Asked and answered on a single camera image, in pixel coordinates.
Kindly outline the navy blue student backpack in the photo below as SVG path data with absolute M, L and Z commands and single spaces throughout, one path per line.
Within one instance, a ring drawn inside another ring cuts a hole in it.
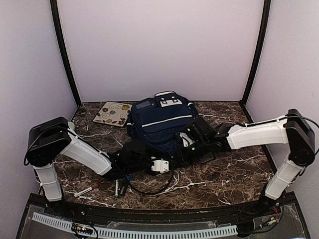
M 174 155 L 178 149 L 175 134 L 198 117 L 193 102 L 174 91 L 157 93 L 132 104 L 127 133 L 148 148 Z

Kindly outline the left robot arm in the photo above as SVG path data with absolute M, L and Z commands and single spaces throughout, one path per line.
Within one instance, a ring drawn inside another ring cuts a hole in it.
M 70 213 L 70 205 L 62 200 L 63 193 L 53 165 L 58 155 L 81 163 L 107 180 L 125 179 L 142 170 L 154 173 L 169 170 L 166 160 L 150 156 L 146 146 L 138 140 L 125 144 L 115 154 L 107 154 L 76 134 L 64 117 L 34 126 L 29 131 L 24 164 L 30 164 L 35 170 L 52 211 L 59 217 Z

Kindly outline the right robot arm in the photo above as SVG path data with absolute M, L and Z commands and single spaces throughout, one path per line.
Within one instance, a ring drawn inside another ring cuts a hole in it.
M 318 126 L 318 123 L 304 117 L 296 109 L 290 109 L 287 114 L 275 119 L 216 128 L 209 126 L 202 117 L 197 117 L 176 136 L 184 160 L 195 160 L 209 153 L 216 156 L 247 147 L 260 146 L 265 149 L 272 144 L 288 145 L 287 156 L 264 186 L 254 206 L 257 215 L 265 216 L 286 188 L 314 162 L 319 152 L 315 148 L 315 132 L 310 123 Z

